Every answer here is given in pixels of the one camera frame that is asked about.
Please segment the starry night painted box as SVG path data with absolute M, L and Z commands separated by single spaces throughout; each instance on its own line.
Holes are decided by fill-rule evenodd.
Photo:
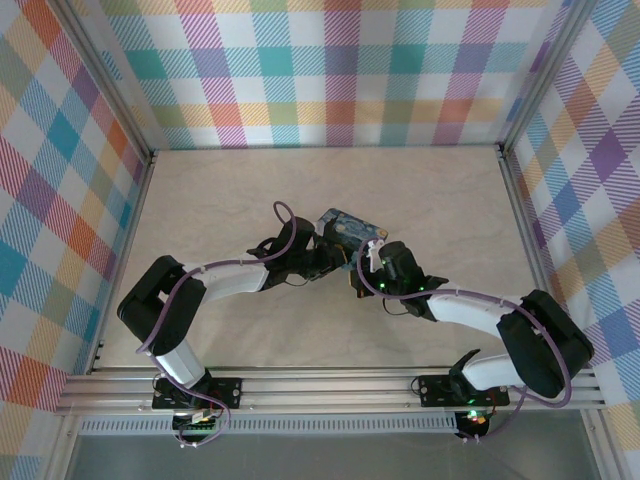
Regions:
M 370 240 L 383 239 L 386 242 L 388 232 L 381 227 L 366 222 L 336 208 L 328 209 L 315 223 L 316 232 L 323 237 L 324 227 L 327 225 L 340 225 L 340 230 L 348 237 L 348 246 L 353 252 L 358 252 L 362 244 L 365 244 L 362 262 L 362 270 L 369 271 L 368 259 L 365 255 L 366 244 Z

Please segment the right controller board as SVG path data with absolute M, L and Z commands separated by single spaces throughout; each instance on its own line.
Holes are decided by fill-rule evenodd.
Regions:
M 485 411 L 468 410 L 456 412 L 456 435 L 462 439 L 485 436 L 490 427 L 490 415 Z

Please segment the controller board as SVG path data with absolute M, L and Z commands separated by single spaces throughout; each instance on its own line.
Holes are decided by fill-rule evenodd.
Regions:
M 485 436 L 490 427 L 490 415 L 485 411 L 468 410 L 456 412 L 456 435 L 462 439 Z
M 172 430 L 176 433 L 202 434 L 216 430 L 220 412 L 211 409 L 178 412 L 172 418 Z

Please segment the left controller board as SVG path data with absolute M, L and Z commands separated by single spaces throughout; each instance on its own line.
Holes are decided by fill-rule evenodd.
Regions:
M 176 433 L 202 434 L 216 430 L 220 412 L 211 409 L 178 412 L 172 418 L 172 430 Z

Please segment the long aluminium base rail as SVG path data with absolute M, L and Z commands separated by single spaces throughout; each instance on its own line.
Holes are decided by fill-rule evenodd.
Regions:
M 429 367 L 299 367 L 213 369 L 215 378 L 242 380 L 238 414 L 417 413 L 416 378 L 444 375 Z M 72 376 L 58 400 L 58 415 L 161 415 L 187 411 L 153 407 L 154 368 L 104 368 Z

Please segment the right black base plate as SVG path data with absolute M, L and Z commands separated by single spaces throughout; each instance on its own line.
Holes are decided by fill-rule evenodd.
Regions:
M 413 389 L 422 407 L 502 407 L 510 404 L 507 391 L 499 387 L 476 390 L 466 380 L 448 375 L 421 375 Z

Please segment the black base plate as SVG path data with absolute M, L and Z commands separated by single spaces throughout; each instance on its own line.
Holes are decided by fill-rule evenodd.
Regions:
M 151 407 L 154 410 L 195 410 L 208 408 L 210 403 L 193 394 L 186 393 L 166 378 L 157 378 L 153 384 L 154 395 Z M 205 376 L 191 387 L 197 393 L 207 395 L 226 404 L 230 409 L 238 409 L 242 395 L 241 378 L 215 378 Z
M 499 387 L 476 390 L 466 380 L 448 375 L 421 375 L 413 389 L 422 407 L 502 407 L 510 404 L 507 391 Z

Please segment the right aluminium side rail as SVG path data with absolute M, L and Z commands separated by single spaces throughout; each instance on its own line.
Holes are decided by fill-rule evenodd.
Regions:
M 506 159 L 498 153 L 499 166 L 532 268 L 536 288 L 511 302 L 511 311 L 497 323 L 499 337 L 512 357 L 522 382 L 542 395 L 552 395 L 566 382 L 564 372 L 575 378 L 589 368 L 593 346 L 575 321 L 542 284 L 542 270 L 533 247 L 533 234 L 527 229 L 523 207 L 509 173 Z

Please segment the aluminium side rail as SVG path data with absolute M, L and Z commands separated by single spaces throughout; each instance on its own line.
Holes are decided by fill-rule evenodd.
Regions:
M 566 382 L 564 372 L 575 378 L 589 368 L 593 346 L 575 321 L 542 284 L 542 270 L 533 247 L 533 234 L 527 229 L 523 207 L 509 173 L 506 159 L 498 153 L 499 166 L 532 268 L 536 288 L 511 302 L 511 311 L 497 323 L 499 337 L 512 357 L 522 382 L 542 395 L 552 395 Z
M 138 196 L 134 204 L 134 209 L 131 213 L 129 225 L 126 229 L 126 236 L 123 240 L 122 250 L 120 256 L 118 257 L 118 262 L 114 270 L 114 276 L 108 290 L 108 296 L 106 299 L 104 310 L 99 318 L 92 342 L 88 350 L 87 360 L 85 361 L 84 366 L 81 369 L 82 375 L 91 374 L 94 371 L 94 365 L 96 361 L 100 358 L 99 351 L 104 345 L 104 335 L 106 327 L 108 326 L 111 317 L 115 314 L 116 307 L 118 305 L 118 294 L 131 254 L 131 249 L 134 243 L 136 231 L 139 225 L 140 217 L 144 208 L 144 203 L 148 194 L 159 153 L 159 150 L 153 150 L 146 159 L 146 163 L 142 171 Z

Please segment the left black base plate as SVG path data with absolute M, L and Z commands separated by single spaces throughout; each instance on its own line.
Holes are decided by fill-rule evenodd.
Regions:
M 157 378 L 153 384 L 154 395 L 151 407 L 154 410 L 195 410 L 208 408 L 210 403 L 193 394 L 186 393 L 166 378 Z M 242 395 L 241 378 L 215 378 L 205 376 L 191 387 L 197 393 L 207 395 L 226 404 L 230 409 L 238 409 Z

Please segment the left aluminium side rail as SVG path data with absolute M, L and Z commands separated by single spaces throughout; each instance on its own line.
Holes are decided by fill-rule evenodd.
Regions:
M 81 369 L 82 375 L 91 374 L 94 371 L 94 365 L 96 361 L 100 358 L 99 351 L 104 345 L 104 335 L 106 327 L 108 326 L 111 317 L 115 314 L 116 307 L 118 305 L 118 294 L 131 254 L 131 249 L 134 243 L 136 231 L 139 225 L 140 217 L 144 208 L 144 203 L 148 194 L 159 153 L 159 150 L 153 150 L 146 159 L 146 163 L 142 171 L 138 196 L 134 204 L 134 209 L 131 213 L 129 225 L 126 229 L 126 236 L 123 240 L 122 250 L 120 256 L 118 257 L 118 262 L 114 270 L 114 276 L 108 290 L 108 296 L 106 299 L 104 310 L 99 318 L 92 342 L 88 350 L 87 360 L 85 361 L 84 366 Z

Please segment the right aluminium frame post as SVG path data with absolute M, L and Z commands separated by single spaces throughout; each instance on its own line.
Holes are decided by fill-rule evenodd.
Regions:
M 557 34 L 538 62 L 539 67 L 520 106 L 515 110 L 513 120 L 507 124 L 508 129 L 499 143 L 503 158 L 509 157 L 524 134 L 597 2 L 598 0 L 570 0 L 563 22 L 558 25 Z

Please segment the aluminium frame post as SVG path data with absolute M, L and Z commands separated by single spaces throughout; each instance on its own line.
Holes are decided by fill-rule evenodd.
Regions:
M 154 160 L 154 151 L 144 139 L 141 129 L 138 127 L 133 114 L 117 89 L 102 56 L 94 46 L 90 36 L 81 23 L 80 17 L 75 13 L 70 0 L 46 0 L 52 11 L 60 21 L 63 29 L 78 51 L 87 70 L 94 79 L 98 89 L 104 95 L 106 102 L 120 122 L 128 139 L 132 141 L 134 149 L 139 153 L 146 165 Z
M 538 62 L 539 67 L 520 106 L 515 110 L 513 120 L 507 124 L 508 129 L 499 143 L 503 158 L 509 157 L 524 134 L 597 2 L 598 0 L 570 0 L 563 22 L 558 25 L 557 34 Z

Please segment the left aluminium frame post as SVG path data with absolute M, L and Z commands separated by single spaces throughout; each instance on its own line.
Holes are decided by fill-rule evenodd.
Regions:
M 104 95 L 106 102 L 120 122 L 128 139 L 132 141 L 134 149 L 139 153 L 146 165 L 154 160 L 154 151 L 144 139 L 141 129 L 138 127 L 133 114 L 117 89 L 102 56 L 94 46 L 90 36 L 81 23 L 80 17 L 75 13 L 70 0 L 46 0 L 52 11 L 60 21 L 63 29 L 78 51 L 87 70 L 94 79 L 98 89 Z

